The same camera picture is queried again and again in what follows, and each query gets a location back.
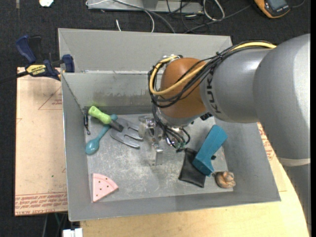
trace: blue clamp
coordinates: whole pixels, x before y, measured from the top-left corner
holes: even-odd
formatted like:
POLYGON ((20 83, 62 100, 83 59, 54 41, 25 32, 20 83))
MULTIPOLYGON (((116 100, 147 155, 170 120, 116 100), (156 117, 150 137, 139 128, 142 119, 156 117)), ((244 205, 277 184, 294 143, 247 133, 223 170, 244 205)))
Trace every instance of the blue clamp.
POLYGON ((29 37, 24 35, 20 37, 16 42, 16 48, 21 55, 27 60, 28 64, 25 66, 25 72, 17 74, 14 78, 31 75, 33 77, 49 77, 56 80, 60 80, 60 73, 55 69, 55 66, 60 66, 64 63, 66 66, 66 72, 75 72, 75 65, 71 55, 65 54, 62 60, 56 62, 50 62, 49 60, 41 59, 40 53, 40 36, 29 37), (35 49, 36 53, 32 51, 30 45, 35 49))
POLYGON ((74 60, 70 54, 65 54, 62 60, 66 66, 66 72, 70 72, 70 73, 75 72, 74 60))
POLYGON ((29 36, 27 34, 22 36, 15 42, 15 46, 19 53, 27 58, 29 64, 33 64, 36 62, 36 57, 29 46, 28 38, 29 36))
POLYGON ((219 150, 226 139, 227 134, 220 126, 212 126, 203 145, 192 162, 193 166, 204 175, 210 176, 211 173, 214 172, 211 157, 217 150, 219 150))

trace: black carpet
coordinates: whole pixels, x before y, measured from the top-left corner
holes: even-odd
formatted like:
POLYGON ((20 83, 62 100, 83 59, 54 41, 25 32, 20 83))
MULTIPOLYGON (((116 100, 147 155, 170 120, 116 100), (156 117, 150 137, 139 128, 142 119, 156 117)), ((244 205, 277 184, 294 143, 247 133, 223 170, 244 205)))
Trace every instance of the black carpet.
MULTIPOLYGON (((39 0, 0 0, 0 80, 16 73, 16 67, 26 65, 15 47, 15 41, 22 35, 41 35, 42 53, 53 60, 59 59, 58 28, 118 30, 118 19, 122 31, 150 32, 151 21, 141 11, 91 11, 86 0, 54 0, 51 8, 43 8, 39 0)), ((231 15, 250 4, 251 0, 220 0, 226 15, 231 15)), ((302 0, 287 0, 298 5, 302 0)), ((184 33, 197 26, 193 20, 180 15, 160 13, 172 25, 176 33, 184 33)), ((167 25, 158 17, 155 32, 170 33, 167 25)), ((279 19, 260 15, 252 6, 226 19, 202 27, 190 34, 231 36, 234 44, 244 40, 267 40, 274 44, 311 32, 311 0, 292 9, 279 19)), ((0 84, 0 236, 41 236, 45 215, 14 217, 14 155, 16 124, 16 81, 0 84)))

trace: gray bin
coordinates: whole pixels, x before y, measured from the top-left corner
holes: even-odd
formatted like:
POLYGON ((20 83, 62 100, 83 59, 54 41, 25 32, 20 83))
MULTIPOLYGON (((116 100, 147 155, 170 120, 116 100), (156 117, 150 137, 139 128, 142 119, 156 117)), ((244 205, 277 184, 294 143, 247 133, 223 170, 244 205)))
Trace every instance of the gray bin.
POLYGON ((150 166, 150 141, 133 149, 113 140, 109 132, 100 148, 88 156, 84 149, 102 124, 91 119, 91 135, 83 127, 83 113, 91 105, 129 121, 151 114, 147 72, 162 56, 181 54, 203 59, 231 45, 225 36, 148 34, 59 29, 60 55, 74 57, 75 73, 62 75, 68 209, 71 221, 167 213, 184 210, 278 201, 277 187, 256 123, 227 123, 213 118, 189 125, 189 148, 198 150, 212 125, 228 139, 212 162, 216 171, 235 174, 237 185, 219 188, 207 177, 200 188, 178 180, 184 153, 164 141, 163 164, 150 166), (119 189, 92 202, 91 175, 113 179, 119 189))

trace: black pouch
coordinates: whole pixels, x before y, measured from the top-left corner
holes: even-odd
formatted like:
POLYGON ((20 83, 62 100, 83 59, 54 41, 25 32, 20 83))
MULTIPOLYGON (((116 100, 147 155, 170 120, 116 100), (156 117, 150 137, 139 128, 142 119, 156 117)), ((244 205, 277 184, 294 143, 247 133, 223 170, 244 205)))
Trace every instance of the black pouch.
POLYGON ((203 173, 199 172, 192 164, 192 161, 194 160, 196 155, 197 151, 194 151, 189 148, 185 149, 185 157, 180 172, 179 180, 192 183, 204 188, 206 176, 203 173))

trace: green handle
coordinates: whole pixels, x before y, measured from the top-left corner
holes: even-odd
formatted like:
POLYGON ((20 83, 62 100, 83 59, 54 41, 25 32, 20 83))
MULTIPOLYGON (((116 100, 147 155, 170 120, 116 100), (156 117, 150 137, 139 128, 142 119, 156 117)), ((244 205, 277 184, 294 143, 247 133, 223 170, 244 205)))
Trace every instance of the green handle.
POLYGON ((102 111, 100 111, 95 106, 91 106, 90 107, 90 109, 88 111, 88 114, 93 116, 94 118, 99 119, 104 124, 109 124, 112 121, 110 115, 107 115, 107 114, 103 113, 102 111))

